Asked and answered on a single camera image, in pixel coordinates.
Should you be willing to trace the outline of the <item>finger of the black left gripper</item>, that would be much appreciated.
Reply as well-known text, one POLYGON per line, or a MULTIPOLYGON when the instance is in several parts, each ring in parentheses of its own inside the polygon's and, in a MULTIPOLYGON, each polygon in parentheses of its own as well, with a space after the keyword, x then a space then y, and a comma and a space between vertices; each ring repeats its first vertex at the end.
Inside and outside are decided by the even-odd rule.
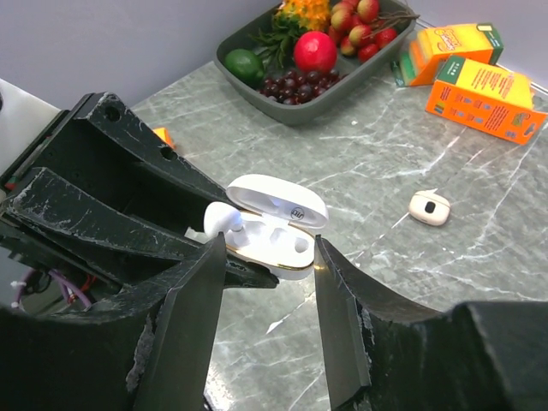
POLYGON ((224 189, 176 153, 112 92, 84 95, 61 110, 1 174, 12 191, 26 175, 45 169, 118 211, 134 196, 200 209, 225 200, 224 189))
POLYGON ((120 289, 189 259, 201 246, 206 207, 224 189, 194 167, 174 175, 150 166, 103 171, 33 166, 1 174, 1 245, 11 259, 120 289))

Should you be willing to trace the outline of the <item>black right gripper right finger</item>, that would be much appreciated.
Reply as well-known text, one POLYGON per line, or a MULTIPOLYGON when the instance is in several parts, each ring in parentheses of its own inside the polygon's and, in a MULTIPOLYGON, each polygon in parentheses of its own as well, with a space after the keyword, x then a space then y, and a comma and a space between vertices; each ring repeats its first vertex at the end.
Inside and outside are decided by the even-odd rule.
POLYGON ((544 410, 547 305, 399 295, 315 240, 314 279, 334 410, 544 410))

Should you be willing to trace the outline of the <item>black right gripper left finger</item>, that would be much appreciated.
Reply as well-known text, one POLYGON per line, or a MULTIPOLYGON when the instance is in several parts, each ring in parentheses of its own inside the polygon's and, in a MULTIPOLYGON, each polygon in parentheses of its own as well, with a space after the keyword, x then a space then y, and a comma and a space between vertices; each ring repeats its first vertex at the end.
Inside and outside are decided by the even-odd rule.
POLYGON ((84 311, 1 310, 4 410, 201 410, 223 294, 217 237, 84 311))

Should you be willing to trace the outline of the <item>white earbud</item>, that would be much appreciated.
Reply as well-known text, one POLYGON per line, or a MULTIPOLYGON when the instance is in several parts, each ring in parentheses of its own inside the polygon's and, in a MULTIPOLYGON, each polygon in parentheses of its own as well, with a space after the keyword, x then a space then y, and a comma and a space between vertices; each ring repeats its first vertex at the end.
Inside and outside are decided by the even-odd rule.
POLYGON ((212 238, 219 232, 230 233, 235 247, 245 247, 249 244, 249 237, 245 231, 241 212, 223 202, 212 202, 205 209, 204 232, 212 238))

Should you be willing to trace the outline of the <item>beige earbud charging case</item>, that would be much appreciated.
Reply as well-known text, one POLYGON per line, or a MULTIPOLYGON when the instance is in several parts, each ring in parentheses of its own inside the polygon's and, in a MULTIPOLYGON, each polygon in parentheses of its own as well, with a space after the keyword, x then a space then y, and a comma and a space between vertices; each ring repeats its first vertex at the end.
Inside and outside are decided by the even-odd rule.
POLYGON ((416 220, 431 226, 441 226, 450 215, 450 203, 433 191, 416 192, 408 204, 408 213, 416 220))

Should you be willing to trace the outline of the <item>white earbud charging case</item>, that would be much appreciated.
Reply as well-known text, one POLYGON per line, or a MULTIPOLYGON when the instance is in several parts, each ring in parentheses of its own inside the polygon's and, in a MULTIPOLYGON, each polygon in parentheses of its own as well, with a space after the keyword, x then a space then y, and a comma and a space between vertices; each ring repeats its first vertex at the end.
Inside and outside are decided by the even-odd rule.
POLYGON ((274 176, 248 174, 228 185, 227 203, 241 212, 249 244, 235 247, 224 234, 229 252, 262 265, 274 276, 299 281, 313 273, 313 229, 329 222, 325 202, 314 191, 274 176))

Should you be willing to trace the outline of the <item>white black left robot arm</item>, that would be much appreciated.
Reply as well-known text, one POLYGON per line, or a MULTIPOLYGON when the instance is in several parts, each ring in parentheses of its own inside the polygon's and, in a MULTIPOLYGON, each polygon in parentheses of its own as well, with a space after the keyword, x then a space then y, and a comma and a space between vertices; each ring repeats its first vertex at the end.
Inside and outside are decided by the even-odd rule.
POLYGON ((223 188, 112 92, 61 110, 1 84, 1 244, 99 299, 141 283, 199 245, 223 188))

